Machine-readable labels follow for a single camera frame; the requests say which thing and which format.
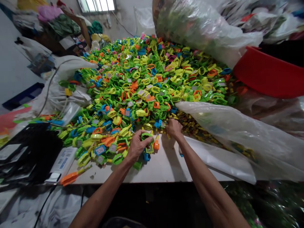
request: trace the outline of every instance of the hand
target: hand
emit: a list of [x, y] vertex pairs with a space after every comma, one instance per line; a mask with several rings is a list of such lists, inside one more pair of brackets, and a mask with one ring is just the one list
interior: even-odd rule
[[166, 132], [172, 136], [173, 138], [177, 139], [180, 136], [183, 136], [181, 130], [183, 129], [183, 125], [181, 125], [175, 119], [169, 119], [168, 124], [166, 125]]
[[129, 147], [128, 154], [126, 158], [131, 159], [134, 163], [137, 162], [139, 156], [142, 154], [144, 148], [149, 145], [153, 137], [146, 138], [144, 141], [141, 140], [142, 133], [145, 133], [144, 130], [139, 130], [132, 137], [132, 141]]

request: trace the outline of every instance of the forearm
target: forearm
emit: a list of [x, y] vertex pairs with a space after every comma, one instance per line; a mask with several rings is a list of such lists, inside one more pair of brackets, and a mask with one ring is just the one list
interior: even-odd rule
[[177, 137], [192, 180], [215, 227], [249, 227], [248, 223], [206, 164], [183, 135]]
[[79, 210], [71, 228], [98, 227], [108, 210], [119, 186], [125, 179], [134, 164], [129, 159], [124, 159], [117, 169], [109, 176], [106, 182], [88, 199]]

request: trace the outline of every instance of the red plastic basin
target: red plastic basin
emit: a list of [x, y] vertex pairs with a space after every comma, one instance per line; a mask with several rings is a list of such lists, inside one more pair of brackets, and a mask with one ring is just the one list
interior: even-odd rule
[[246, 47], [246, 53], [233, 69], [248, 87], [265, 95], [287, 99], [304, 95], [304, 68]]

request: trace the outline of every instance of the white table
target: white table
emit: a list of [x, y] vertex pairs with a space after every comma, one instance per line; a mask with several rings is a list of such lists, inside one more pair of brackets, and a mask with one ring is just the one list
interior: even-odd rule
[[[185, 159], [179, 154], [179, 147], [174, 139], [169, 140], [166, 135], [159, 137], [160, 149], [151, 154], [151, 160], [143, 164], [140, 171], [131, 168], [124, 183], [155, 183], [155, 182], [190, 182], [192, 178], [188, 171]], [[80, 175], [74, 184], [102, 184], [115, 170], [115, 165], [106, 165], [101, 168], [95, 162], [90, 162], [93, 167]], [[75, 160], [69, 173], [78, 168]], [[232, 178], [210, 169], [218, 181], [233, 181]]]

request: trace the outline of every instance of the window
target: window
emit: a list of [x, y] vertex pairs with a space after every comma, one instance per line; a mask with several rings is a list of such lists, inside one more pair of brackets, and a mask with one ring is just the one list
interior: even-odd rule
[[83, 13], [98, 13], [115, 10], [114, 0], [78, 0]]

